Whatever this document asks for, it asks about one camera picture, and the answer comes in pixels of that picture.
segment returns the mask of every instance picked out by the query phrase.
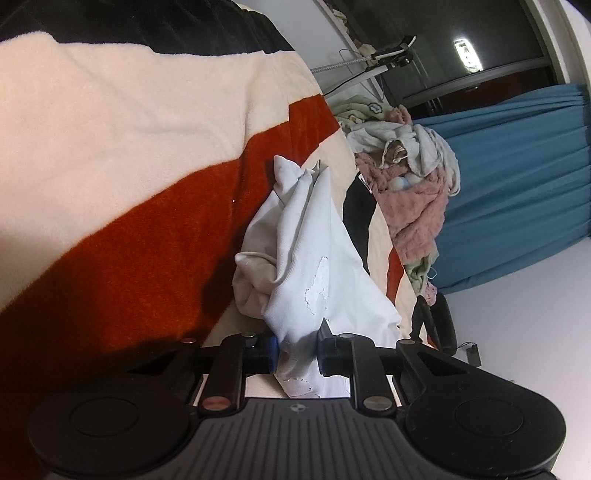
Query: pile of clothes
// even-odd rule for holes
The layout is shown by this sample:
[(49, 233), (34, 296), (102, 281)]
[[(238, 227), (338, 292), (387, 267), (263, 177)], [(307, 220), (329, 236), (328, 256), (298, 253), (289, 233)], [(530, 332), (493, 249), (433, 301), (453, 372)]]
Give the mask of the pile of clothes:
[(460, 192), (460, 170), (449, 144), (413, 124), (408, 110), (361, 95), (332, 109), (355, 161), (388, 224), (392, 243), (417, 295), (434, 303), (429, 272), (439, 256), (435, 238), (450, 196)]

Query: fabric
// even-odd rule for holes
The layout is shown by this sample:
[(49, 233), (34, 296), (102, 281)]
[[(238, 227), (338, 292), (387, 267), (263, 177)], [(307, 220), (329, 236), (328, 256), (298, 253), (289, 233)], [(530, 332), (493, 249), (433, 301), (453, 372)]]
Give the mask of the fabric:
[(413, 286), (413, 290), (418, 297), (422, 295), (427, 299), (425, 295), (427, 286), (429, 284), (429, 272), (431, 271), (431, 267), (435, 263), (439, 257), (439, 252), (437, 247), (425, 255), (424, 257), (420, 258), (416, 262), (404, 265), (404, 269), (408, 275), (408, 279)]
[[(27, 480), (36, 402), (232, 315), (275, 154), (334, 166), (339, 215), (356, 168), (301, 58), (232, 2), (11, 2), (0, 35), (0, 478)], [(404, 269), (366, 215), (394, 301)]]
[(400, 315), (363, 269), (330, 195), (330, 169), (301, 170), (275, 157), (274, 191), (246, 229), (233, 279), (238, 310), (277, 336), (276, 377), (292, 398), (344, 397), (349, 379), (325, 378), (316, 361), (324, 318), (335, 335), (394, 347)]
[(392, 179), (408, 173), (399, 163), (378, 168), (367, 154), (356, 155), (359, 171), (372, 190), (388, 224), (390, 238), (403, 265), (414, 263), (435, 248), (448, 202), (446, 176), (437, 167), (420, 183), (409, 189), (392, 192)]
[[(460, 192), (460, 168), (449, 144), (430, 128), (422, 125), (400, 125), (391, 122), (365, 122), (351, 129), (347, 134), (349, 145), (355, 153), (381, 153), (380, 168), (405, 158), (410, 170), (425, 178), (439, 165), (443, 166), (449, 195)], [(390, 145), (400, 142), (407, 152), (405, 157), (392, 161), (387, 157)]]
[(366, 121), (387, 121), (412, 125), (413, 120), (404, 105), (392, 108), (388, 103), (376, 102), (363, 95), (355, 95), (343, 103), (333, 105), (335, 119), (345, 133), (349, 133), (355, 125)]
[(499, 105), (422, 119), (462, 165), (437, 238), (444, 294), (525, 268), (590, 232), (589, 97), (557, 85)]
[(428, 280), (427, 285), (425, 286), (425, 291), (423, 292), (423, 297), (425, 298), (427, 305), (430, 307), (437, 302), (437, 287)]

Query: black stripe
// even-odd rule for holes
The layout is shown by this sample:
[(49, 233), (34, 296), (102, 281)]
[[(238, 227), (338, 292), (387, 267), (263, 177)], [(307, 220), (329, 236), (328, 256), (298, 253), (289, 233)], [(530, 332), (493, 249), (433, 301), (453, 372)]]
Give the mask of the black stripe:
[(266, 16), (230, 0), (18, 0), (0, 7), (0, 41), (34, 31), (60, 43), (133, 43), (158, 53), (293, 50)]
[(355, 177), (343, 203), (343, 223), (367, 273), (369, 273), (369, 224), (374, 216), (375, 206), (376, 201), (372, 193), (359, 176)]

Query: white cloth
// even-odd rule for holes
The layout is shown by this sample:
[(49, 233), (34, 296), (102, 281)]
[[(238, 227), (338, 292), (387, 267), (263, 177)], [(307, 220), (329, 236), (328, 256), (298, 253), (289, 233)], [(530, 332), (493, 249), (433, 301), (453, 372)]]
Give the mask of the white cloth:
[(344, 397), (349, 380), (320, 375), (316, 332), (369, 336), (394, 347), (401, 321), (363, 269), (330, 195), (330, 170), (275, 157), (274, 191), (246, 230), (233, 279), (239, 311), (277, 336), (277, 379), (290, 397)]
[(351, 129), (347, 140), (354, 153), (382, 151), (380, 168), (388, 166), (385, 155), (390, 143), (399, 140), (408, 153), (408, 166), (415, 175), (425, 178), (442, 164), (450, 189), (449, 196), (460, 192), (460, 168), (456, 155), (445, 139), (429, 127), (364, 122)]

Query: bed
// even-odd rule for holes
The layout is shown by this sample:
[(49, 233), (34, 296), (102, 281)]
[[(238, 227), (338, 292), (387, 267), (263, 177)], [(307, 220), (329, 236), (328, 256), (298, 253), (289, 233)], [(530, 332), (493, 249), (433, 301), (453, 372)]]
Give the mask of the bed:
[[(226, 0), (0, 7), (1, 478), (42, 475), (47, 393), (160, 346), (262, 328), (231, 281), (272, 159), (322, 159), (372, 279), (410, 333), (415, 296), (301, 58)], [(249, 395), (278, 395), (272, 378)]]

